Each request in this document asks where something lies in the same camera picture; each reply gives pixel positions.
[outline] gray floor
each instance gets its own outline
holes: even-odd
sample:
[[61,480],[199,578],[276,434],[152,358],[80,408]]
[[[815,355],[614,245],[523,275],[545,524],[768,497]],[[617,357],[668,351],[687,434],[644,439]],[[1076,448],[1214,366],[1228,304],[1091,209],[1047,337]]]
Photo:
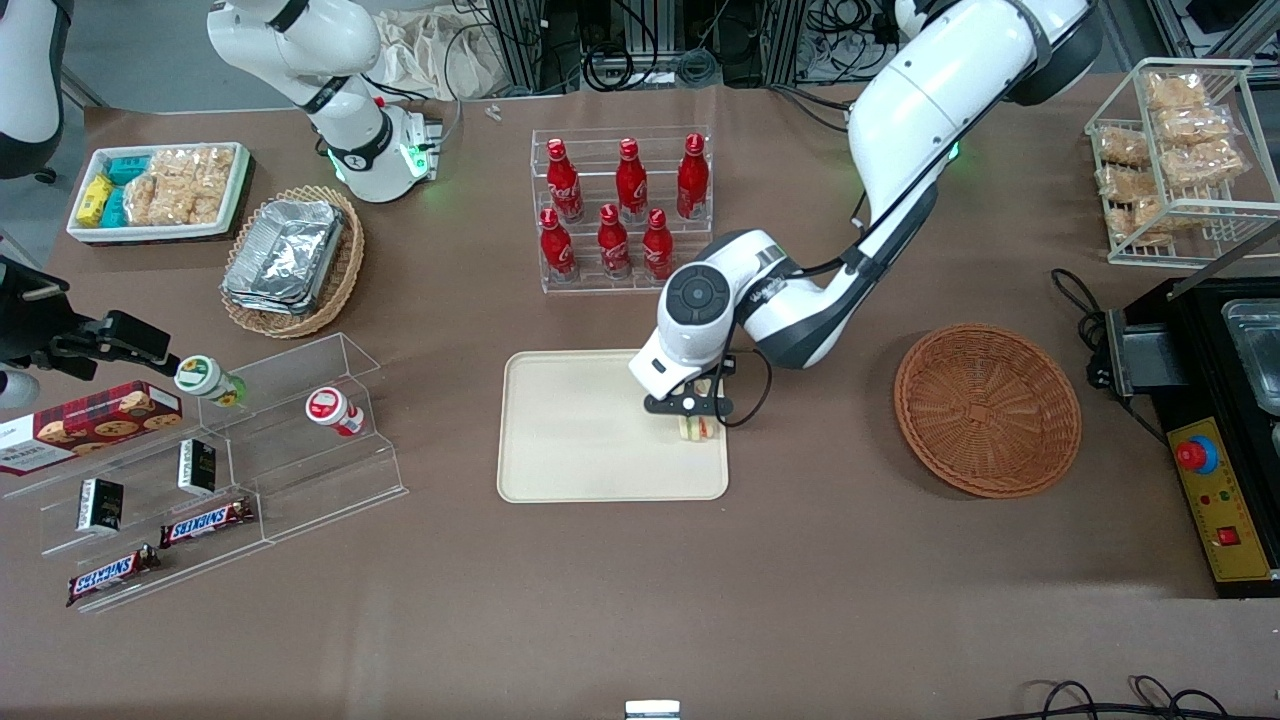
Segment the gray floor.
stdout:
[[[370,10],[413,8],[424,0],[360,0]],[[1158,35],[1143,0],[1106,0],[1112,22],[1094,72],[1128,69],[1160,55]],[[148,113],[287,108],[270,86],[221,61],[205,33],[207,4],[174,0],[78,0],[65,64],[111,106]],[[0,236],[22,245],[38,264],[65,223],[70,187],[84,155],[83,117],[67,105],[67,131],[54,158],[60,173],[49,187],[31,178],[0,181]],[[8,252],[8,243],[0,252]]]

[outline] coca-cola bottle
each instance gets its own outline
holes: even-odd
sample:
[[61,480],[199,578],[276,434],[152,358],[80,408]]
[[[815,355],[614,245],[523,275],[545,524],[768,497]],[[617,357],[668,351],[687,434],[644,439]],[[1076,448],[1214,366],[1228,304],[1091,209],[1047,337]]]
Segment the coca-cola bottle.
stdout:
[[644,231],[644,269],[650,279],[666,282],[671,277],[673,247],[667,214],[662,208],[649,210],[649,229]]
[[577,168],[568,160],[564,141],[548,140],[547,156],[552,161],[550,167],[547,168],[547,184],[552,188],[552,202],[566,223],[576,223],[582,219],[582,183],[579,182]]
[[556,210],[547,208],[538,218],[543,227],[543,258],[554,283],[571,283],[577,279],[577,263],[573,260],[573,242],[568,231],[559,224]]
[[707,138],[694,132],[685,138],[685,159],[676,173],[676,213],[686,220],[707,218],[707,187],[712,173],[703,151]]
[[595,236],[600,243],[600,260],[604,274],[621,281],[631,277],[631,258],[627,256],[627,228],[618,223],[618,206],[605,202],[600,208],[600,232]]
[[618,205],[622,222],[628,225],[644,222],[649,208],[649,178],[640,164],[640,143],[634,137],[623,137],[618,143]]

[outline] small black box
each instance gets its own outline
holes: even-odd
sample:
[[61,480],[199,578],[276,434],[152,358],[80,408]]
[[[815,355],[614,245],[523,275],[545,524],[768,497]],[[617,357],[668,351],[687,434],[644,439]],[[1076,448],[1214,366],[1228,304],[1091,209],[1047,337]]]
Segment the small black box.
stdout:
[[81,511],[76,530],[81,533],[115,533],[124,512],[124,486],[101,479],[81,483]]
[[214,447],[195,438],[182,441],[182,454],[178,457],[178,489],[191,495],[212,495],[216,475],[218,459]]

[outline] yellow control panel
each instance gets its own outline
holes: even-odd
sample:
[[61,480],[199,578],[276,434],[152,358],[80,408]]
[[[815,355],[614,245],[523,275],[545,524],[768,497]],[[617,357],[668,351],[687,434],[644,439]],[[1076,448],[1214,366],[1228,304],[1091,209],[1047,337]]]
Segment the yellow control panel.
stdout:
[[1217,423],[1206,418],[1167,437],[1213,578],[1220,583],[1271,579]]

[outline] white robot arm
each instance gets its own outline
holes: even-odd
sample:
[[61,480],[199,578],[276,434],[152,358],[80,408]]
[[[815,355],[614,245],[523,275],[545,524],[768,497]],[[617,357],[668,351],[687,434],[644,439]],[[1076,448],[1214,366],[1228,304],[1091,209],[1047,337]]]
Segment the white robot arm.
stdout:
[[1034,104],[1061,92],[1101,47],[1091,0],[904,5],[906,13],[914,8],[927,15],[908,23],[923,29],[850,109],[849,146],[870,204],[867,233],[831,264],[836,274],[826,287],[805,277],[762,229],[728,233],[707,246],[667,281],[658,328],[630,363],[654,400],[721,363],[735,323],[777,366],[803,369],[822,360],[924,224],[956,140],[1001,99]]
[[36,173],[58,149],[72,4],[0,0],[0,179]]
[[209,10],[209,38],[228,64],[279,90],[329,145],[338,177],[361,200],[387,202],[434,176],[422,115],[379,106],[360,76],[378,63],[378,27],[351,0],[230,0]]

